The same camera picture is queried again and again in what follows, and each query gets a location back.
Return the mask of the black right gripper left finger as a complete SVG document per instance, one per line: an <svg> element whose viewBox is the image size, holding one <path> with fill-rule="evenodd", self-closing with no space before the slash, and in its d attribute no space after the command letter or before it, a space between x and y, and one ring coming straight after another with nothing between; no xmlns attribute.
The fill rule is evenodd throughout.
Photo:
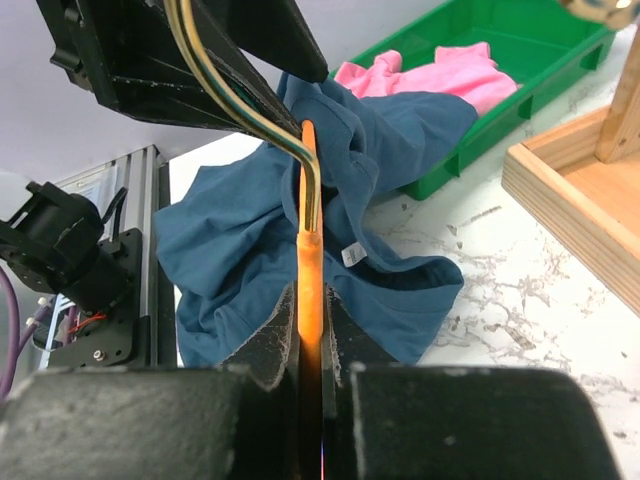
<svg viewBox="0 0 640 480"><path fill-rule="evenodd" d="M222 365L54 369L1 410L5 479L295 479L295 293Z"/></svg>

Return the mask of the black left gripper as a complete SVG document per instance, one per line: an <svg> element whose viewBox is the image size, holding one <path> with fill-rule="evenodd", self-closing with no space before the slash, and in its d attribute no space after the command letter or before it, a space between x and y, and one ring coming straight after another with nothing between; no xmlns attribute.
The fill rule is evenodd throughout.
<svg viewBox="0 0 640 480"><path fill-rule="evenodd" d="M182 57L161 1L39 0L55 49L51 63L103 107L137 121L238 132ZM191 3L205 53L249 107L300 137L300 124L243 51L310 83L328 64L290 0Z"/></svg>

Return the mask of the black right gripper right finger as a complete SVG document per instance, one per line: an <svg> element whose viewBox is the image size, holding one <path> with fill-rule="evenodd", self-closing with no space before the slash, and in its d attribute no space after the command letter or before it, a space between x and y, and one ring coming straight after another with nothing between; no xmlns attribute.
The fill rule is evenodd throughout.
<svg viewBox="0 0 640 480"><path fill-rule="evenodd" d="M599 418L550 369L395 361L325 294L327 479L617 479Z"/></svg>

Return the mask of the orange plastic hanger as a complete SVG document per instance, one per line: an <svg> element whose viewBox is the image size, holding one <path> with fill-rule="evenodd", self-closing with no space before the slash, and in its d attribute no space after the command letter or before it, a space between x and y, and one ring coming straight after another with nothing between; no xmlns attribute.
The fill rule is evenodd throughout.
<svg viewBox="0 0 640 480"><path fill-rule="evenodd" d="M189 1L164 3L171 32L195 78L241 127L301 165L297 253L298 464L302 479L323 477L322 337L324 329L321 170L311 121L295 137L249 107L223 80L205 53Z"/></svg>

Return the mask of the pink cloth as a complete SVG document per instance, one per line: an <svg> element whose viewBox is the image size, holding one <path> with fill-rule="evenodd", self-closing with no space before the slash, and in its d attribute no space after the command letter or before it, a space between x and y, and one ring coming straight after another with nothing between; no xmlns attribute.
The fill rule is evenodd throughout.
<svg viewBox="0 0 640 480"><path fill-rule="evenodd" d="M383 97L404 92L444 93L472 105L480 116L518 91L520 85L498 69L490 46L479 42L469 46L435 49L431 63L404 71L403 57L387 50L368 67L343 63L335 80L356 97Z"/></svg>

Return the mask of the green plastic tray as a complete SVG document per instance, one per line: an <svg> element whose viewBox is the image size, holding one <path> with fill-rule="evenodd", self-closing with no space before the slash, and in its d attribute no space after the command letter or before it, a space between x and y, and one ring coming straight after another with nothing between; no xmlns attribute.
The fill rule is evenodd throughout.
<svg viewBox="0 0 640 480"><path fill-rule="evenodd" d="M334 77L357 97L448 93L475 108L478 120L449 156L403 186L423 200L596 70L614 36L556 1L448 1L342 63Z"/></svg>

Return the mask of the wooden clothes rack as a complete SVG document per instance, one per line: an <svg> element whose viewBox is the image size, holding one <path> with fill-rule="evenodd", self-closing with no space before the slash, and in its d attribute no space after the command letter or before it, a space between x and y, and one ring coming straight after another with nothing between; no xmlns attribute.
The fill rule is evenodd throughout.
<svg viewBox="0 0 640 480"><path fill-rule="evenodd" d="M639 309L639 43L607 107L510 147L503 188Z"/></svg>

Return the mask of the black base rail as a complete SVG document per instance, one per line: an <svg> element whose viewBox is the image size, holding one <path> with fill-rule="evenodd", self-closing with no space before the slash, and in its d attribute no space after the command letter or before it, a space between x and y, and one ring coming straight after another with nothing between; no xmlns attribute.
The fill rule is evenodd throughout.
<svg viewBox="0 0 640 480"><path fill-rule="evenodd" d="M49 332L39 367L175 367L173 285L157 261L153 230L154 213L170 203L168 162L150 145L58 186L87 197L100 211L106 210L119 189L128 190L119 223L120 243L110 242L112 225L108 224L101 244L133 276L136 289L127 305L112 311L106 324L95 320L82 328L73 338L77 347L66 344L54 349L54 333Z"/></svg>

